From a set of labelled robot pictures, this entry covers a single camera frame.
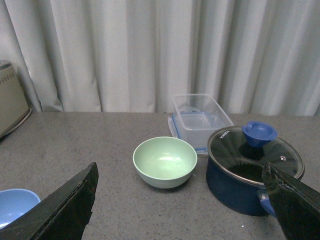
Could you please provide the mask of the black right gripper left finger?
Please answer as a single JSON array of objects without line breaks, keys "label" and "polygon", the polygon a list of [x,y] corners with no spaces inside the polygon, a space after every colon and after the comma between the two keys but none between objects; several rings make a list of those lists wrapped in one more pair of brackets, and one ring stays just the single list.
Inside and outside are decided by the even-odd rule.
[{"label": "black right gripper left finger", "polygon": [[92,162],[21,217],[1,229],[2,240],[80,240],[92,216],[99,171]]}]

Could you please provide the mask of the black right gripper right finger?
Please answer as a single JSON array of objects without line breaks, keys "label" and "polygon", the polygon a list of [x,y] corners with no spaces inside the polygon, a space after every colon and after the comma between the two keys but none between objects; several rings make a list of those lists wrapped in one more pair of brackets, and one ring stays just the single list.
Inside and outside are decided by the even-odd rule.
[{"label": "black right gripper right finger", "polygon": [[320,238],[320,193],[270,162],[262,170],[270,205],[287,240]]}]

